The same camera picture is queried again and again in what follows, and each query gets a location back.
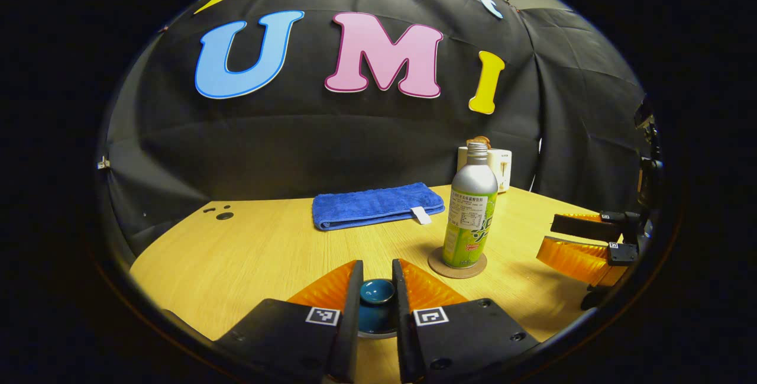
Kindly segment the teal teacup lid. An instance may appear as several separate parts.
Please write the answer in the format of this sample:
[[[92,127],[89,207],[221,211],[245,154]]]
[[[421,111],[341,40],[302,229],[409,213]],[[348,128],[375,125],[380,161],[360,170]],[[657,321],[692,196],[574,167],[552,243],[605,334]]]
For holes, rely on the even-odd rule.
[[[359,296],[358,330],[378,332],[397,328],[397,295],[392,280],[367,280],[361,285]]]

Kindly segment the white toaster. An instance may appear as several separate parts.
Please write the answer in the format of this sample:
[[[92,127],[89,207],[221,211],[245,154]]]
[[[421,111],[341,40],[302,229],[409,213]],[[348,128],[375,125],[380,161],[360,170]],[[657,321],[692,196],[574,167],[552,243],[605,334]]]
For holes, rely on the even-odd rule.
[[[466,165],[467,157],[468,147],[458,147],[457,172]],[[513,155],[510,150],[487,149],[487,165],[497,179],[498,193],[504,193],[509,189],[512,173],[512,160]]]

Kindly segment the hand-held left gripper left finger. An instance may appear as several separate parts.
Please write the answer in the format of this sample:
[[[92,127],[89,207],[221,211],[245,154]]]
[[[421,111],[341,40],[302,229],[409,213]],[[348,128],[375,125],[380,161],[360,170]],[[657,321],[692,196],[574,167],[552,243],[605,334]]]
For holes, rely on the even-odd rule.
[[[215,346],[275,383],[354,383],[363,263],[349,263],[337,308],[265,299]]]

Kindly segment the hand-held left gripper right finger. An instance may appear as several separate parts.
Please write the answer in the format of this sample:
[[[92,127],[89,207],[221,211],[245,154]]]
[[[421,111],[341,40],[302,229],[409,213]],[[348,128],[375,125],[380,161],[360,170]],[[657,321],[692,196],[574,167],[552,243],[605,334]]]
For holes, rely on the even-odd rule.
[[[482,383],[538,346],[490,298],[468,300],[419,266],[392,262],[396,288],[397,352],[403,383]]]

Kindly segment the round brown coaster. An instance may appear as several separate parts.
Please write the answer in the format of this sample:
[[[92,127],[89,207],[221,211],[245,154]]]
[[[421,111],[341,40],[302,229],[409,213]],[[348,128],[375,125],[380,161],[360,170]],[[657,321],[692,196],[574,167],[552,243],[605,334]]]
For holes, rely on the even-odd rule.
[[[445,276],[451,279],[469,279],[474,276],[482,274],[489,265],[489,260],[485,254],[479,257],[478,262],[468,268],[454,268],[446,265],[443,261],[443,247],[437,247],[433,252],[428,255],[428,266],[435,271],[438,275]]]

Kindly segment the black backdrop cloth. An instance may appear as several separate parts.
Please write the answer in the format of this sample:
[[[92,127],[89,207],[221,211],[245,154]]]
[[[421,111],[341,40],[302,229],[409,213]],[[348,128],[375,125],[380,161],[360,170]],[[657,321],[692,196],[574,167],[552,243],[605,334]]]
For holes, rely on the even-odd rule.
[[[516,188],[630,211],[644,98],[560,4],[197,0],[125,72],[94,168],[132,257],[211,200],[449,184],[476,135],[515,155]]]

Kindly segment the silver green water bottle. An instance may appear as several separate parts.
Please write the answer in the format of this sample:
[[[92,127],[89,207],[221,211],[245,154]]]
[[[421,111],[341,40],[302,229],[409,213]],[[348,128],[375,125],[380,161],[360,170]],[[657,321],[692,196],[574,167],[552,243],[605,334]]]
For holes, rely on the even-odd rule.
[[[454,269],[478,263],[494,220],[498,184],[489,168],[489,147],[481,141],[468,142],[465,165],[451,185],[443,262]]]

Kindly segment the folded blue towel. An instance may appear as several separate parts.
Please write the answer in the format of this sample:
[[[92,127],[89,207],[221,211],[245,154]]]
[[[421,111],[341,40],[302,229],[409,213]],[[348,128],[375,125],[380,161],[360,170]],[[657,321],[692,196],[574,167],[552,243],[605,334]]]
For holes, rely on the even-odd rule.
[[[362,192],[322,193],[313,199],[312,217],[317,230],[365,227],[414,218],[415,208],[427,216],[445,211],[444,200],[422,182]]]

